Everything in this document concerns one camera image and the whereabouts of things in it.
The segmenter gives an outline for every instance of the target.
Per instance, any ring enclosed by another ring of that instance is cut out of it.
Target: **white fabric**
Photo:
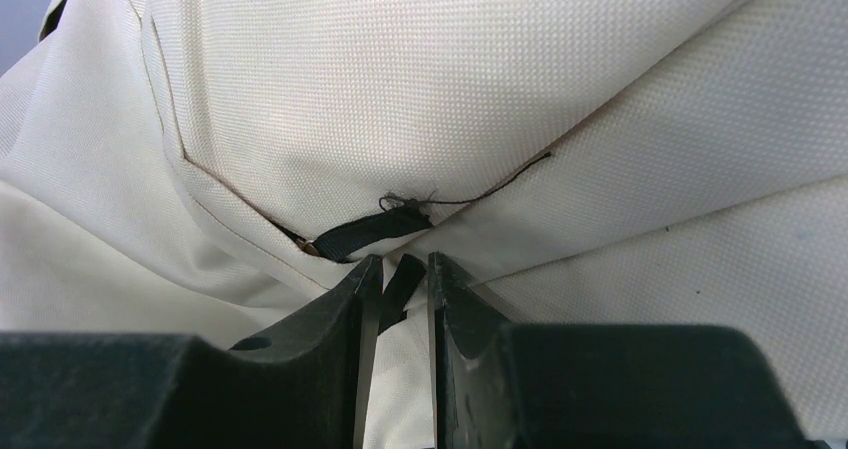
[[[846,174],[846,34],[845,0],[754,0],[404,250],[487,281]]]
[[[808,434],[844,437],[843,184],[748,201],[848,173],[846,16],[846,0],[68,0],[0,79],[0,328],[226,346],[351,268],[267,218],[314,237],[388,191],[473,197],[553,144],[492,198],[432,208],[441,224],[389,260],[441,250],[492,280],[594,250],[491,286],[523,317],[745,328]],[[648,267],[661,255],[675,267]],[[672,297],[683,283],[712,305]],[[412,305],[379,342],[369,447],[432,443]]]
[[[739,328],[805,430],[844,438],[846,207],[840,177],[491,281],[490,300],[519,320]]]

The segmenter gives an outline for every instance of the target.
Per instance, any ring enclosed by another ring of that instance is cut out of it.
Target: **black webbing strap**
[[[44,19],[44,25],[41,26],[41,33],[38,35],[39,41],[43,41],[45,37],[59,27],[59,20],[62,19],[62,12],[65,11],[65,4],[67,3],[68,0],[59,1],[59,4],[56,4],[56,7]]]
[[[322,257],[345,262],[347,256],[369,244],[432,227],[430,217],[417,208],[396,207],[330,229],[312,241],[311,246]]]
[[[383,309],[380,314],[379,334],[406,319],[403,308],[412,297],[418,284],[424,279],[427,268],[418,258],[404,254],[398,263],[394,277],[383,291]]]

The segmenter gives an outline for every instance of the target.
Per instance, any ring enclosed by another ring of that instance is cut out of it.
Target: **black thread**
[[[415,198],[406,199],[406,198],[398,196],[397,194],[393,194],[393,193],[390,192],[390,193],[388,193],[385,196],[380,198],[380,200],[379,200],[380,209],[382,209],[383,212],[385,212],[385,211],[388,211],[389,209],[393,209],[393,208],[397,208],[397,207],[411,207],[411,208],[417,209],[417,208],[420,208],[422,206],[426,206],[428,204],[436,204],[436,205],[442,205],[442,206],[457,206],[457,205],[461,205],[461,204],[471,204],[472,202],[477,202],[481,199],[485,199],[485,198],[491,196],[492,194],[500,191],[504,187],[512,184],[513,182],[515,182],[516,179],[518,179],[518,176],[524,174],[524,171],[526,171],[527,169],[530,169],[531,167],[536,165],[538,162],[543,161],[543,160],[545,160],[545,159],[547,159],[551,156],[553,156],[552,153],[546,152],[545,154],[543,154],[541,157],[539,157],[535,161],[524,166],[520,171],[515,173],[514,176],[509,178],[508,181],[504,182],[503,184],[501,184],[497,187],[489,189],[488,191],[484,192],[483,194],[481,194],[481,195],[479,195],[479,196],[477,196],[473,199],[466,199],[464,201],[437,201],[435,199],[431,199],[433,197],[433,194],[435,194],[435,192],[433,192],[432,194],[430,194],[430,196],[427,199],[419,201],[418,199],[415,199]],[[384,202],[389,203],[389,207],[386,207],[383,204]]]

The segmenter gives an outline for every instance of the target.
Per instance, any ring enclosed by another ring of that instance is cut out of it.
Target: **black plastic part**
[[[193,336],[0,336],[0,447],[361,447],[382,263],[221,351]]]
[[[431,254],[438,448],[809,447],[738,331],[514,324],[465,280]]]
[[[383,291],[383,312],[380,316],[380,331],[382,334],[386,329],[406,319],[403,308],[409,302],[409,298],[415,293],[415,289],[424,279],[427,269],[424,263],[415,256],[404,254],[398,263],[395,275],[386,285]]]

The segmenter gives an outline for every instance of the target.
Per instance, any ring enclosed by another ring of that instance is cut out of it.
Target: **gray background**
[[[38,42],[50,0],[0,0],[0,74]]]

